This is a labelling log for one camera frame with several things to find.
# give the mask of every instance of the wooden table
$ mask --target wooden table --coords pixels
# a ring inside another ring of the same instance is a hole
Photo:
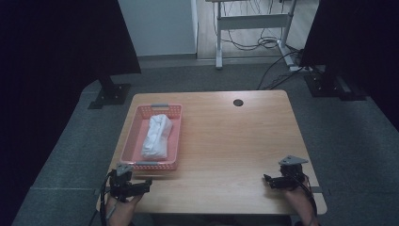
[[[240,99],[242,106],[233,101]],[[282,90],[137,94],[120,133],[109,169],[120,159],[138,105],[183,105],[179,166],[154,177],[137,212],[179,214],[266,214],[295,212],[263,174],[279,177],[288,154],[309,159],[287,94]],[[319,186],[310,163],[303,165]],[[134,183],[144,180],[135,173]],[[314,194],[319,214],[327,211]]]

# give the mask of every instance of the white cloth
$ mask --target white cloth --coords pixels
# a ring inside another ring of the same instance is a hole
[[[141,155],[147,159],[168,157],[168,137],[172,122],[168,116],[156,115],[150,117],[150,128],[143,143]]]

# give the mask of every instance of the human hand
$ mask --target human hand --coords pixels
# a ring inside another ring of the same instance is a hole
[[[134,196],[129,202],[119,202],[115,198],[108,196],[106,201],[106,214],[114,211],[109,219],[110,226],[127,226],[132,221],[138,202],[143,195]]]
[[[305,177],[303,185],[309,190],[309,180],[307,177]],[[303,225],[307,226],[319,225],[319,222],[313,211],[311,202],[305,190],[301,186],[298,186],[295,189],[291,188],[282,189],[281,192],[284,194],[284,197],[288,201],[288,203],[290,203],[290,205],[298,213]]]

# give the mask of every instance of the wire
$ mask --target wire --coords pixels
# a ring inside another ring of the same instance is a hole
[[[98,212],[97,210],[94,211],[93,216],[91,216],[90,222],[88,223],[88,226],[91,226],[91,224],[93,223],[93,220],[97,215],[97,212]]]
[[[289,56],[289,55],[292,55],[292,54],[297,54],[297,52],[291,52],[291,53],[289,53],[289,54],[286,54],[286,55],[280,57],[278,60],[276,60],[272,65],[270,65],[270,67],[269,67],[269,68],[266,70],[266,72],[263,74],[262,80],[261,80],[261,82],[259,83],[259,86],[256,88],[256,90],[259,90],[259,89],[261,88],[262,82],[264,81],[264,78],[266,77],[266,74],[270,71],[270,69],[271,69],[273,66],[275,66],[280,60],[282,60],[283,58],[285,58],[285,57],[287,57],[287,56]]]
[[[225,16],[228,16],[228,15],[230,14],[231,7],[230,7],[230,9],[229,9],[229,12],[227,12],[227,11],[226,11],[226,6],[225,6],[225,4],[223,3],[223,11],[224,11],[224,15],[225,15]],[[213,14],[214,14],[214,31],[215,31],[215,34],[216,34],[216,36],[217,36],[218,34],[217,34],[217,31],[216,31],[216,25],[215,25],[215,3],[214,3]],[[264,31],[265,31],[265,28],[263,29],[263,31],[262,31],[262,33],[261,33],[261,37],[258,38],[258,44],[243,45],[243,44],[240,44],[240,43],[237,43],[237,42],[233,41],[233,40],[232,40],[232,36],[231,36],[232,30],[228,30],[228,34],[229,34],[230,40],[224,40],[224,39],[221,39],[221,40],[223,40],[223,41],[225,41],[225,42],[230,42],[230,43],[232,43],[237,49],[242,50],[242,51],[252,51],[252,50],[255,50],[255,49],[257,49],[257,48],[259,48],[259,47],[261,47],[261,46],[262,46],[263,48],[265,48],[265,49],[272,49],[272,48],[277,47],[277,46],[278,46],[278,44],[277,44],[278,38],[276,38],[276,37],[263,37],[263,32],[264,32]]]
[[[282,173],[290,176],[293,180],[296,181],[297,185],[300,186],[305,191],[306,196],[308,197],[308,200],[311,203],[311,207],[313,208],[314,215],[317,216],[317,205],[316,205],[316,201],[314,200],[313,193],[311,192],[311,182],[309,180],[309,176],[306,175],[305,173],[302,173],[302,175],[308,179],[308,185],[309,185],[309,189],[308,189],[307,187],[305,187],[305,185],[303,185],[302,182],[298,181],[289,170],[284,170],[284,171],[282,171]]]
[[[271,14],[271,13],[272,13],[273,2],[274,2],[274,0],[272,0],[272,3],[270,4],[270,8],[269,8],[269,14]]]
[[[249,4],[250,4],[250,7],[252,8],[252,11],[253,11],[254,13],[256,13],[256,11],[255,11],[256,6],[255,6],[255,8],[254,8],[251,1],[249,1]]]
[[[302,69],[303,69],[303,67],[300,68],[300,69],[298,69],[298,70],[296,70],[296,71],[294,71],[294,72],[291,72],[291,73],[288,74],[288,75],[285,75],[286,78],[283,79],[282,81],[280,81],[280,79],[281,79],[284,75],[280,75],[279,78],[278,78],[278,79],[275,79],[275,80],[272,82],[272,84],[271,84],[270,86],[268,86],[267,88],[269,88],[269,90],[274,89],[275,87],[277,87],[277,86],[280,85],[281,83],[283,83],[283,82],[287,81],[288,79],[290,79],[290,78],[291,78],[292,76],[294,76],[295,74],[299,73],[299,71],[301,71]]]
[[[104,182],[102,184],[102,190],[101,190],[101,202],[100,202],[100,218],[101,218],[101,223],[103,226],[106,226],[106,219],[105,219],[105,200],[104,200],[104,196],[105,196],[105,186],[106,186],[106,182],[108,181],[108,178],[111,176],[111,172],[108,172],[108,174],[106,174]]]

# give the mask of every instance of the plastic basket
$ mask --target plastic basket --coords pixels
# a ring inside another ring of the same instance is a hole
[[[183,107],[179,104],[139,105],[123,146],[120,162],[132,165],[134,170],[176,170],[182,113]],[[148,160],[141,156],[141,149],[150,128],[150,117],[159,114],[167,115],[173,124],[168,137],[168,157],[165,159]]]

